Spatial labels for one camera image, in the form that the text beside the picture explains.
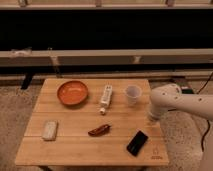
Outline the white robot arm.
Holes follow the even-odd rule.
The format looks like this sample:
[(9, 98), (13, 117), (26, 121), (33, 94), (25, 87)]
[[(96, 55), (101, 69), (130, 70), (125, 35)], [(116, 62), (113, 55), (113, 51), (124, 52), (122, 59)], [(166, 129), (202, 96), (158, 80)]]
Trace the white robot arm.
[[(213, 122), (213, 95), (183, 94), (177, 84), (167, 84), (151, 90), (148, 110), (150, 120), (158, 121), (171, 108)], [(213, 130), (209, 133), (198, 171), (213, 171)]]

